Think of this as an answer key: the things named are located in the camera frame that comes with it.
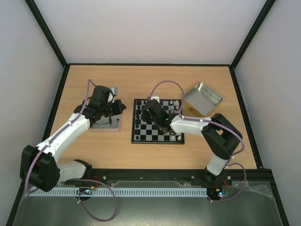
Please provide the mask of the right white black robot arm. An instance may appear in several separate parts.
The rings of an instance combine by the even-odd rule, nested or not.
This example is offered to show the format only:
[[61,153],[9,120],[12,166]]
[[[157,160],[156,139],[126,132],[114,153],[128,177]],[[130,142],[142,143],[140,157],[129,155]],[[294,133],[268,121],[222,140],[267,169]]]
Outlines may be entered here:
[[205,179],[212,185],[221,180],[221,172],[234,155],[245,148],[242,134],[219,113],[206,118],[187,117],[180,113],[167,113],[157,100],[150,100],[142,108],[142,120],[153,122],[163,133],[204,137],[213,152],[205,168]]

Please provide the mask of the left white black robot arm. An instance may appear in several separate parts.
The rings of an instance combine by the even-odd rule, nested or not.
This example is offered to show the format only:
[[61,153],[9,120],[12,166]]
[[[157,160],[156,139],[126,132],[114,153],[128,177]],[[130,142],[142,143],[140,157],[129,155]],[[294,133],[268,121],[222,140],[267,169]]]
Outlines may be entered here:
[[83,160],[61,165],[57,162],[68,146],[102,117],[123,113],[126,106],[115,99],[117,93],[116,87],[95,86],[92,95],[86,96],[60,129],[38,145],[23,149],[20,178],[25,181],[28,193],[31,193],[29,185],[48,192],[59,182],[91,178],[92,166]]

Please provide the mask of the pink tin with black pieces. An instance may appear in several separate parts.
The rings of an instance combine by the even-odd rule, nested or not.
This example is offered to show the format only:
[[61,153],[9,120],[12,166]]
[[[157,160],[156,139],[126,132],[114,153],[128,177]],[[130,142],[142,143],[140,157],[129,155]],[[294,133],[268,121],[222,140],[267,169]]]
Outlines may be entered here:
[[91,132],[120,132],[122,115],[102,117],[89,130]]

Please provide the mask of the black silver chess board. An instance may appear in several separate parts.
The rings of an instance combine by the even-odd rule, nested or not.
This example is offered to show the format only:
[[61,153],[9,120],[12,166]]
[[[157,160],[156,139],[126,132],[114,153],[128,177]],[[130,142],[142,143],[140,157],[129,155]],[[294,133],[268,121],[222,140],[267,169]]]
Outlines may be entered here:
[[[183,145],[185,144],[184,134],[178,136],[178,133],[163,133],[153,122],[144,122],[141,119],[142,109],[145,105],[143,102],[147,99],[135,99],[133,107],[133,122],[132,122],[132,133],[131,133],[131,143],[132,144],[173,144],[173,145]],[[137,107],[141,106],[141,113],[139,120],[140,124],[136,124],[136,111]]]

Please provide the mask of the gold silver empty tin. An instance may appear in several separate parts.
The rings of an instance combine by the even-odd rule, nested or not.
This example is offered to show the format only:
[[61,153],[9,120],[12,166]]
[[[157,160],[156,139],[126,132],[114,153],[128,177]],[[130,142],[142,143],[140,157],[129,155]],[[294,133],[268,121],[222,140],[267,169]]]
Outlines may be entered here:
[[184,94],[184,106],[197,117],[209,116],[223,98],[203,82],[199,82]]

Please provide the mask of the black aluminium frame rail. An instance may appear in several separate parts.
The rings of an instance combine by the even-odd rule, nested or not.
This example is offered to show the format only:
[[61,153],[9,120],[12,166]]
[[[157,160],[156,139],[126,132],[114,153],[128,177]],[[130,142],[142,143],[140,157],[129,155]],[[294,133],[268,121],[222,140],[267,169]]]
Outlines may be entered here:
[[32,173],[29,183],[43,191],[49,191],[59,182],[72,184],[73,179],[96,179],[105,184],[118,181],[176,181],[188,182],[193,186],[218,187],[231,185],[235,181],[267,181],[275,180],[270,169],[225,169],[218,176],[212,176],[205,169],[93,169],[89,167],[83,175],[67,176],[62,170]]

